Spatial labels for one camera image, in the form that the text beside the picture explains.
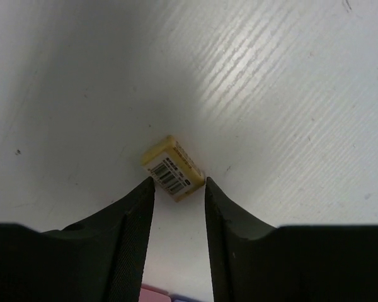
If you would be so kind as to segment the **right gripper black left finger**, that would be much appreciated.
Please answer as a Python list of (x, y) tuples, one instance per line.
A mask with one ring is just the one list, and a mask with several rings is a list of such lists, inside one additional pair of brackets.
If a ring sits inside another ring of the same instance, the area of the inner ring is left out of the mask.
[(51, 239), (53, 286), (44, 301), (138, 301), (154, 210), (148, 177), (125, 197)]

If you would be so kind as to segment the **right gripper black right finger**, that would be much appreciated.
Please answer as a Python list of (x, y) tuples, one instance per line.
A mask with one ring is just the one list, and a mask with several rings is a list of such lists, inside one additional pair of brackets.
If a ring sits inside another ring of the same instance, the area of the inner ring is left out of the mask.
[(236, 256), (235, 250), (248, 250), (255, 242), (274, 231), (275, 227), (253, 216), (230, 199), (211, 178), (205, 182), (205, 222), (214, 301), (234, 301), (239, 278), (232, 261), (244, 264), (246, 257)]

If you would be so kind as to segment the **small beige eraser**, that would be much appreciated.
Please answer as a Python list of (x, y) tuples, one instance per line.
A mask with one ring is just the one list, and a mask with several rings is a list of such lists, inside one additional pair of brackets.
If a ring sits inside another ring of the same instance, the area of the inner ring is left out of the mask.
[(202, 171), (172, 135), (144, 152), (140, 164), (176, 202), (205, 184)]

